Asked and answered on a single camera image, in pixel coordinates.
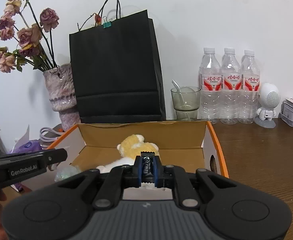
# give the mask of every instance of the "stuffed animal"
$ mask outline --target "stuffed animal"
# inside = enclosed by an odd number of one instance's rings
[[[154,152],[159,156],[159,148],[154,143],[144,142],[144,137],[140,134],[133,134],[117,146],[121,159],[116,160],[106,166],[98,166],[100,173],[108,173],[112,168],[121,165],[133,165],[136,156],[140,156],[141,152]]]

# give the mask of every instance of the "wooden desk surface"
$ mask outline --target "wooden desk surface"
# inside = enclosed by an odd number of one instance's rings
[[[213,125],[229,176],[284,200],[293,214],[293,128],[275,119],[274,129],[255,123]],[[293,221],[285,237],[293,240]]]

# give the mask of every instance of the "black paper bag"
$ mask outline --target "black paper bag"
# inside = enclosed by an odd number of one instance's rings
[[[77,107],[83,123],[166,119],[152,19],[141,11],[70,34]]]

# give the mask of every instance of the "cardboard box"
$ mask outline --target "cardboard box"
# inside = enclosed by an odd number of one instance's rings
[[[221,146],[210,122],[78,124],[53,142],[49,149],[67,150],[68,158],[59,169],[71,163],[84,171],[120,159],[117,145],[132,134],[141,134],[145,142],[155,143],[163,165],[181,166],[186,172],[206,168],[228,177]],[[56,171],[49,171],[23,184],[35,190],[52,184],[55,174]]]

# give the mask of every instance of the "pink textured vase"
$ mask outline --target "pink textured vase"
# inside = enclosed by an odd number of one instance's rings
[[[64,64],[43,72],[52,109],[59,112],[62,128],[68,130],[80,123],[74,92],[71,64]]]

